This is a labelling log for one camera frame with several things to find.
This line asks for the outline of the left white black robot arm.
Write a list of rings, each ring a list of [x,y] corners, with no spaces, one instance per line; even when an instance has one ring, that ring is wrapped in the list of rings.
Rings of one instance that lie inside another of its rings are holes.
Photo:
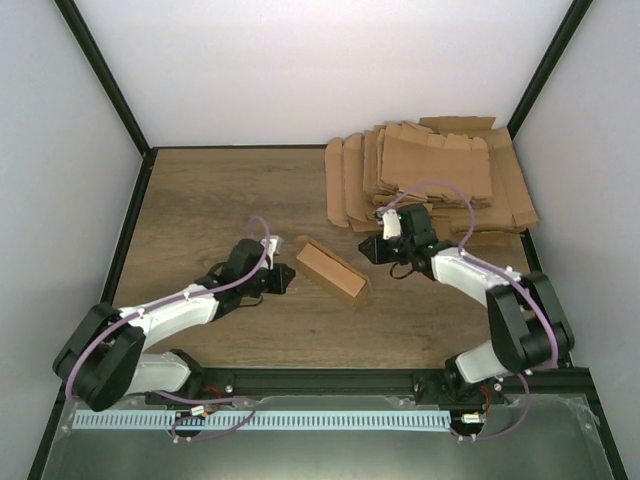
[[[107,302],[93,306],[55,357],[53,372],[69,395],[95,412],[139,394],[197,405],[203,400],[203,367],[182,350],[152,354],[150,348],[239,308],[258,306],[266,294],[284,294],[296,272],[275,261],[281,245],[278,236],[244,238],[226,261],[173,295],[121,309]]]

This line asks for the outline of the brown cardboard box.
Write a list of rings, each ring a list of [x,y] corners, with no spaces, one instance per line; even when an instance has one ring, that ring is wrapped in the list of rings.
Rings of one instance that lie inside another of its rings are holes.
[[[371,290],[367,275],[307,235],[298,236],[295,243],[297,269],[308,280],[349,308],[361,306]]]

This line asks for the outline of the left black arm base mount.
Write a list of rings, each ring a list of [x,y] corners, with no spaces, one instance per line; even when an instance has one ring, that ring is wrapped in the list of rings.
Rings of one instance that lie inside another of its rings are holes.
[[[158,392],[145,392],[142,397],[146,405],[167,406],[169,408],[186,408],[195,406],[227,406],[233,400],[235,392],[235,377],[226,375],[222,377],[207,377],[201,386],[192,389],[183,387],[177,392],[160,394]]]

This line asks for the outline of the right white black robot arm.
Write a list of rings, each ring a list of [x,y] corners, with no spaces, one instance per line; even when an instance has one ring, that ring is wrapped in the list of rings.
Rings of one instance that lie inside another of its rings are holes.
[[[499,268],[439,239],[421,204],[381,207],[374,218],[381,233],[358,246],[372,264],[407,265],[486,309],[489,340],[445,363],[444,389],[451,400],[468,402],[491,378],[555,367],[574,348],[574,333],[544,273]]]

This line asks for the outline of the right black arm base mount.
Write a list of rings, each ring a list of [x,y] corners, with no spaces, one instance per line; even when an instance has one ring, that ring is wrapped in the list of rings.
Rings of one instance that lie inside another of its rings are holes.
[[[484,390],[493,390],[494,378],[467,383],[446,369],[417,370],[411,374],[414,399],[420,404],[476,405],[485,399]]]

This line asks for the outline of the black frame post right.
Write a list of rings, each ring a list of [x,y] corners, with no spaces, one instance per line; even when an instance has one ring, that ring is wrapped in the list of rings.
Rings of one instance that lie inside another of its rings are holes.
[[[518,135],[592,3],[592,0],[573,0],[570,3],[507,123],[511,139]]]

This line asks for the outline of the stack of flat cardboard blanks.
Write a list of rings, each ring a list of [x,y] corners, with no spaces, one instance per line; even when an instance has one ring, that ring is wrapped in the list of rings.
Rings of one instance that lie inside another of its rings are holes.
[[[390,121],[324,150],[328,221],[355,232],[376,230],[374,212],[413,202],[427,208],[437,233],[476,243],[536,226],[507,128],[492,117],[423,117]]]

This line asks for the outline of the black frame post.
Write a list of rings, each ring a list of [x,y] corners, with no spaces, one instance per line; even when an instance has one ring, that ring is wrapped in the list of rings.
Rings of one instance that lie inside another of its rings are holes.
[[[507,123],[511,139],[518,135],[592,3],[592,0],[573,0],[570,3]]]
[[[54,0],[54,4],[139,154],[142,157],[148,156],[151,152],[151,147],[76,2],[73,0]]]

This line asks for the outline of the black frame post left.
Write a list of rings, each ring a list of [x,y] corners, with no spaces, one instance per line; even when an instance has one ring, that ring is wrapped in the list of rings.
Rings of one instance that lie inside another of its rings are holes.
[[[148,156],[151,152],[151,147],[76,2],[73,0],[54,0],[54,4],[139,154],[142,157]]]

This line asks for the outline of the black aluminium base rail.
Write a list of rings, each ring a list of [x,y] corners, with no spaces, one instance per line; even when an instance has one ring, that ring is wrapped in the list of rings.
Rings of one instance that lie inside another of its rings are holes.
[[[270,396],[303,395],[382,395],[410,397],[414,401],[411,374],[426,369],[222,369],[200,368],[192,373],[185,384],[178,388],[169,386],[133,386],[126,395],[145,392],[168,394],[183,387],[195,389],[207,377],[235,377],[233,396],[266,398]],[[490,396],[522,393],[524,387],[516,376],[503,381],[494,379]]]

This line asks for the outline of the clear plastic sheet cover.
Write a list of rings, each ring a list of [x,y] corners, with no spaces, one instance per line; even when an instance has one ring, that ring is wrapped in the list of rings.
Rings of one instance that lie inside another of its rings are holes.
[[[145,408],[129,402],[108,410]],[[392,398],[271,397],[219,411],[446,411]],[[63,411],[37,479],[610,479],[598,421],[580,397],[512,395],[486,425],[449,431],[75,430]]]

